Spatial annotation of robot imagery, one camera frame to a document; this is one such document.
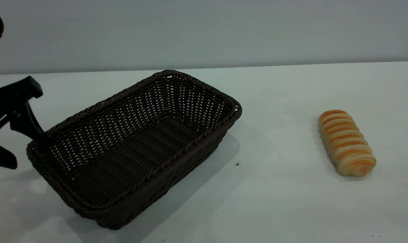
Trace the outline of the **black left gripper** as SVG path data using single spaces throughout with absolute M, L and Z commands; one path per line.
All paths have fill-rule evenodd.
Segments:
M 46 142 L 48 137 L 38 123 L 29 103 L 43 95 L 41 86 L 31 76 L 0 88 L 0 129 L 7 123 L 36 142 Z M 16 169 L 13 153 L 0 146 L 0 167 Z

